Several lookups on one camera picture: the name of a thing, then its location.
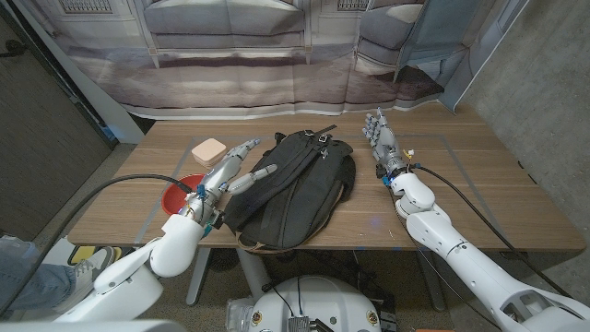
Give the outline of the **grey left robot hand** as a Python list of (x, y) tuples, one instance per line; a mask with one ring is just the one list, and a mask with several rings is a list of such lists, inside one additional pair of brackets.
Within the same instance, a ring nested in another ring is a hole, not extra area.
[(270, 164), (255, 172), (248, 172), (233, 182), (230, 181), (240, 172), (242, 162), (249, 151), (259, 143), (258, 138), (251, 139), (230, 149), (204, 176), (196, 192), (185, 197), (186, 203), (180, 208), (178, 214), (192, 219), (203, 227), (210, 224), (219, 228), (223, 212), (216, 209), (216, 204), (222, 195), (229, 193), (235, 196), (243, 193), (256, 181), (277, 170), (276, 164)]

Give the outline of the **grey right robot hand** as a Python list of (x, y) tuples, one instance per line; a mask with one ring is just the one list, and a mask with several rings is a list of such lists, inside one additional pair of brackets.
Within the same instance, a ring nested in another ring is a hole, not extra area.
[(388, 125), (381, 110), (376, 115), (367, 113), (362, 133), (372, 147), (372, 155), (377, 161), (376, 176), (389, 180), (407, 172), (407, 164), (402, 160), (401, 148), (395, 134)]

